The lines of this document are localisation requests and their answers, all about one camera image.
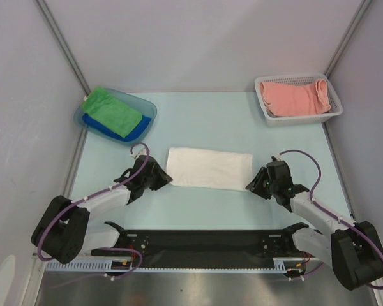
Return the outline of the white towel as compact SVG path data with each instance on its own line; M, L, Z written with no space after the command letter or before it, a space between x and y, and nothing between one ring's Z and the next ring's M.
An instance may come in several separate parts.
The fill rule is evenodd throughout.
M167 174L178 187L244 191L253 178L253 156L188 147L169 149Z

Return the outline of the pink towel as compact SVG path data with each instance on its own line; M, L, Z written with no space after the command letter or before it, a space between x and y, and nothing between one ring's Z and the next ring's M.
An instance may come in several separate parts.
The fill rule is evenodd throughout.
M266 109L277 117L321 115L331 109L328 84L322 78L307 85L261 82L259 89Z

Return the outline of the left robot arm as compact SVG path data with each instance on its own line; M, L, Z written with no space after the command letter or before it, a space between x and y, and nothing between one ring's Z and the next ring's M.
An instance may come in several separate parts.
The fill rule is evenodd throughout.
M112 221L106 227L89 229L91 222L107 212L131 204L146 189L157 191L172 182L158 162L146 155L135 159L114 184L80 200L56 196L31 236L42 261L56 260L67 264L84 252L107 249L114 255L127 250L126 231Z

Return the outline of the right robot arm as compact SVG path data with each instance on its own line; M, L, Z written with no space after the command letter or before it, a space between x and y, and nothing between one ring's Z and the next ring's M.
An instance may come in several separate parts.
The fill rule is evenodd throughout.
M356 222L313 197L312 191L292 180L285 161L274 160L262 167L246 189L270 200L308 221L288 227L281 240L282 251L296 256L304 251L328 265L339 283L348 290L373 287L383 278L383 248L373 224ZM383 285L374 286L383 290Z

